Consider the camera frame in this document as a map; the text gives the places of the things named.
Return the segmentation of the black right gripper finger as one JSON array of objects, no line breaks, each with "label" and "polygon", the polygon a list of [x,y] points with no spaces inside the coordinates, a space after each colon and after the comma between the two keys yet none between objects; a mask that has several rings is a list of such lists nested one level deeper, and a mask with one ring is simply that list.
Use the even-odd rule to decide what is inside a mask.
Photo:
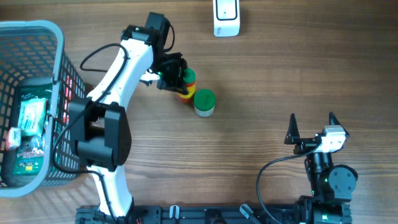
[{"label": "black right gripper finger", "polygon": [[340,125],[344,132],[345,132],[345,136],[349,137],[349,132],[347,132],[347,130],[343,127],[343,125],[338,121],[338,119],[336,118],[335,114],[331,111],[329,112],[329,125]]},{"label": "black right gripper finger", "polygon": [[299,139],[300,133],[297,126],[297,120],[294,113],[290,115],[289,127],[286,134],[286,139]]}]

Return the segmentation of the red sauce bottle green cap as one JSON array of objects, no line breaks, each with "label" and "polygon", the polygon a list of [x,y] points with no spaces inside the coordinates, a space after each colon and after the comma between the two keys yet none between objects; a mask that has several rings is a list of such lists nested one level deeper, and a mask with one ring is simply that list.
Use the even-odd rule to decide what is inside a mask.
[{"label": "red sauce bottle green cap", "polygon": [[187,95],[178,94],[178,98],[182,103],[189,103],[194,97],[196,91],[196,74],[191,68],[187,68],[184,70],[184,78],[185,86],[188,90]]}]

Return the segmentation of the green lid jar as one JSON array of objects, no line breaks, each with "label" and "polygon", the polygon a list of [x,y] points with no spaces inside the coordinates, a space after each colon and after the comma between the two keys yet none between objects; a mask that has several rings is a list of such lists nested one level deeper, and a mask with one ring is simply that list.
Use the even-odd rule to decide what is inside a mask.
[{"label": "green lid jar", "polygon": [[197,115],[208,117],[215,110],[215,94],[209,89],[199,90],[195,93],[193,105]]}]

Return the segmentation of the green glove package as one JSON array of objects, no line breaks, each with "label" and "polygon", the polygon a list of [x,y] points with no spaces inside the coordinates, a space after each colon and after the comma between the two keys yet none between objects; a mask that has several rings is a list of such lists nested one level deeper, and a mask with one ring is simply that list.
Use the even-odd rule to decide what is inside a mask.
[{"label": "green glove package", "polygon": [[19,88],[18,112],[22,101],[34,98],[45,98],[47,100],[44,130],[41,136],[21,136],[21,145],[16,151],[14,175],[36,175],[44,163],[45,132],[50,113],[50,101],[52,97],[51,83],[43,85],[26,85]]}]

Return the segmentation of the teal wipes packet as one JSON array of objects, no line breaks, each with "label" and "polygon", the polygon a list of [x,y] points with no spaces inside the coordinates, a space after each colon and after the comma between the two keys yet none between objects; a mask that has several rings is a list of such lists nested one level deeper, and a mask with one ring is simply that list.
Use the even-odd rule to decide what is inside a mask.
[{"label": "teal wipes packet", "polygon": [[17,127],[21,136],[41,136],[44,130],[47,100],[34,98],[22,101]]}]

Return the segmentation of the red white small box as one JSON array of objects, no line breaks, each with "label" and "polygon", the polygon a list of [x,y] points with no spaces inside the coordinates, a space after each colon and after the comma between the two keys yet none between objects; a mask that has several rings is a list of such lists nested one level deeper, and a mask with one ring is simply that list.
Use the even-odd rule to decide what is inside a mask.
[{"label": "red white small box", "polygon": [[15,150],[21,145],[21,129],[11,127],[6,137],[6,149]]}]

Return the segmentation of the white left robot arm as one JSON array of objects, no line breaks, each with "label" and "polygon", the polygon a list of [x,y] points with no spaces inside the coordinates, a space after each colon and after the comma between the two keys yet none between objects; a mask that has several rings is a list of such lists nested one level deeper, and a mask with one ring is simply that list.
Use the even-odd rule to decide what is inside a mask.
[{"label": "white left robot arm", "polygon": [[150,85],[156,80],[160,90],[189,93],[184,80],[186,60],[180,52],[170,53],[164,47],[173,31],[170,21],[155,12],[149,13],[143,27],[129,25],[99,85],[86,98],[71,102],[71,150],[94,177],[100,197],[99,206],[77,209],[77,223],[128,223],[133,219],[134,199],[124,171],[132,143],[126,111],[140,82]]}]

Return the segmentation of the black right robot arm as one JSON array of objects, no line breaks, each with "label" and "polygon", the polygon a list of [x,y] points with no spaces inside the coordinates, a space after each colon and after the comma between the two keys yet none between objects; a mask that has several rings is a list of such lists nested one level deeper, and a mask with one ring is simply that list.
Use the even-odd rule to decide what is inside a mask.
[{"label": "black right robot arm", "polygon": [[351,223],[349,203],[356,187],[358,173],[350,166],[335,165],[332,154],[341,151],[349,132],[331,112],[329,124],[312,138],[302,138],[295,115],[290,115],[284,140],[293,145],[294,155],[304,157],[305,172],[311,196],[302,195],[295,202],[295,223]]}]

